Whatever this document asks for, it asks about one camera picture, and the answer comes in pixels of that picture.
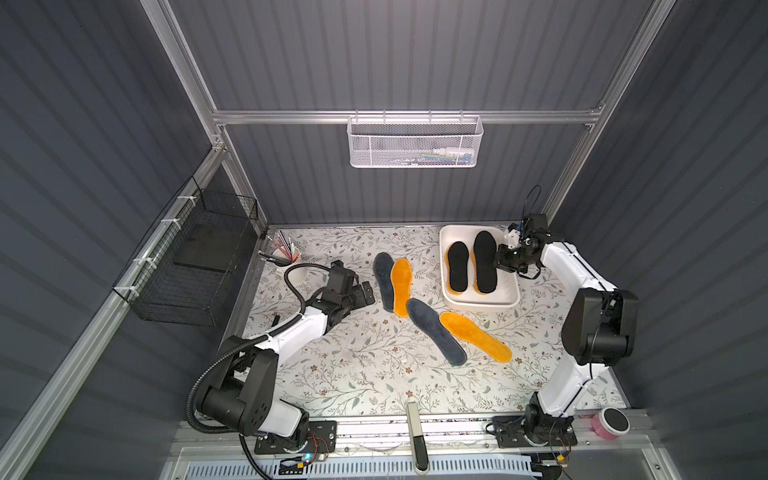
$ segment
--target floral tablecloth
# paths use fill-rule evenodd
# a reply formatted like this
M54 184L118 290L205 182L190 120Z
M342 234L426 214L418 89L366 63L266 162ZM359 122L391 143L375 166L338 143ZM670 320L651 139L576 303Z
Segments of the floral tablecloth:
M410 319L387 313L373 276L378 252L408 259L411 295L438 313L446 311L440 287L440 227L307 228L284 230L305 262L341 260L374 288L376 304L352 312L322 338L290 357L277 374L276 394L313 416L404 413L417 400L422 412L507 412L521 410L531 393L554 372L564 354L560 328L570 308L557 277L544 269L534 281L520 281L520 303L502 313L460 312L512 350L512 361L494 361L477 347L459 343L467 363L451 367L437 346ZM309 295L325 284L325 272L308 269L296 287ZM263 332L275 313L296 312L296 297L275 266L263 271L245 335ZM578 408L626 405L605 373Z

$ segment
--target wire basket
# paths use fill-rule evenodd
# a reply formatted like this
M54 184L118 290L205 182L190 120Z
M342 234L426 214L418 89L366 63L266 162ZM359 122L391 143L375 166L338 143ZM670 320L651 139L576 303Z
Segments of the wire basket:
M167 223L130 286L113 286L143 320L216 326L228 321L256 247L257 203L198 190Z
M456 122L359 121L350 117L349 162L357 168L467 168L477 164L480 117Z

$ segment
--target white tray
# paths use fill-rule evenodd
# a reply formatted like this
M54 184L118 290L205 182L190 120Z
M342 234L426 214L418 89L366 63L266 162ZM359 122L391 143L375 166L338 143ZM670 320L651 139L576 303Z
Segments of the white tray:
M517 305L520 301L518 276L514 273L496 269L498 282L496 290L488 295L481 295L475 290L475 266L472 265L470 254L467 260L468 287L461 295L454 295L446 288L448 283L448 268L445 266L445 252L454 242L464 242L467 249L472 251L475 237L481 231L488 231L499 245L505 242L505 232L494 227L478 225L446 225L440 230L440 274L442 278L442 295L448 308L454 310L470 310L473 312L501 312Z

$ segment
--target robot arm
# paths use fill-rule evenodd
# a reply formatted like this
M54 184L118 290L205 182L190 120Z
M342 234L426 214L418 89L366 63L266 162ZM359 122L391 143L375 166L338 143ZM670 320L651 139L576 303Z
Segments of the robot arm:
M531 431L526 433L541 441L541 433L546 434L553 423L565 430L589 385L632 353L638 299L603 278L563 236L550 232L543 214L531 215L519 226L513 224L507 237L515 247L498 247L497 268L531 279L538 273L525 276L528 265L535 264L539 271L547 267L573 299L561 331L568 355L533 395L527 409L530 418L526 429Z
M274 398L278 367L307 343L328 333L353 310L375 302L370 283L359 283L357 274L344 268L342 262L323 268L329 271L328 282L306 302L302 299L303 312L300 310L263 334L249 339L231 336L222 342L219 355L263 337L261 342L231 355L204 374L204 381L191 393L197 411L241 435L278 435L287 449L303 445L309 415ZM235 372L246 370L245 382L235 378Z

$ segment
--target gray corrugated wall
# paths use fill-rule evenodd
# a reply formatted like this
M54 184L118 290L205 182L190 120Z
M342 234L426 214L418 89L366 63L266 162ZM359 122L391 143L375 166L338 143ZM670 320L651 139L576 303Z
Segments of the gray corrugated wall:
M210 145L138 1L0 2L0 84L4 444ZM28 477L155 475L217 340L129 316Z
M562 110L597 107L650 0L171 4L219 109ZM378 171L341 127L227 129L269 221L321 224L519 217L583 127L486 125L475 168Z
M678 1L553 223L640 297L617 374L691 479L764 476L766 25Z
M488 125L473 168L353 168L343 125L232 125L229 132L277 223L519 218L541 184L541 208L582 125Z

